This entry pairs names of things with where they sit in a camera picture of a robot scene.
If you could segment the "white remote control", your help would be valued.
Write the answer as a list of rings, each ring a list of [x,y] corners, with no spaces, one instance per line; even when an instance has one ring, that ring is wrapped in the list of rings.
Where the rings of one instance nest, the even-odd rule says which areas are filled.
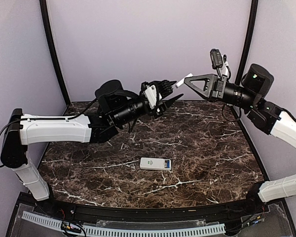
[[[170,168],[165,168],[166,160],[170,161]],[[172,162],[170,159],[164,158],[141,158],[140,169],[169,171],[172,170]]]

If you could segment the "white battery cover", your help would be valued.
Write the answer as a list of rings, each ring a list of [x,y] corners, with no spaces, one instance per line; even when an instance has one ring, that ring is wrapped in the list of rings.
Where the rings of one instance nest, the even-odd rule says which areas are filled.
[[[184,83],[185,83],[185,79],[186,78],[189,78],[189,77],[192,77],[193,74],[192,73],[189,73],[188,75],[186,75],[184,78],[182,78],[181,80],[179,80],[176,84],[175,84],[175,87],[176,88],[179,88],[180,86],[182,86]]]

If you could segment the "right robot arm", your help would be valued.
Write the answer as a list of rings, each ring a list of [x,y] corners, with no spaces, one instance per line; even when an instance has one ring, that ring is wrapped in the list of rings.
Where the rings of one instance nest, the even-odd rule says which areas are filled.
[[[206,101],[221,101],[242,109],[257,129],[296,149],[296,118],[287,109],[265,99],[273,82],[274,76],[258,64],[250,66],[241,86],[215,74],[189,74],[181,80]],[[296,196],[296,174],[254,184],[242,202],[242,210],[253,214],[261,203],[291,196]]]

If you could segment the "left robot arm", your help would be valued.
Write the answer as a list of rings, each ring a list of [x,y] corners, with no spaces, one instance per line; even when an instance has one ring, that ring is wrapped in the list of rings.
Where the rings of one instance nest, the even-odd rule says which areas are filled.
[[[95,91],[95,99],[75,116],[34,116],[14,109],[9,122],[0,131],[3,138],[0,168],[15,172],[41,208],[56,215],[60,205],[52,190],[28,157],[28,146],[45,142],[105,143],[124,125],[132,132],[136,121],[148,115],[159,118],[182,97],[167,99],[175,81],[143,82],[139,93],[123,89],[112,79]]]

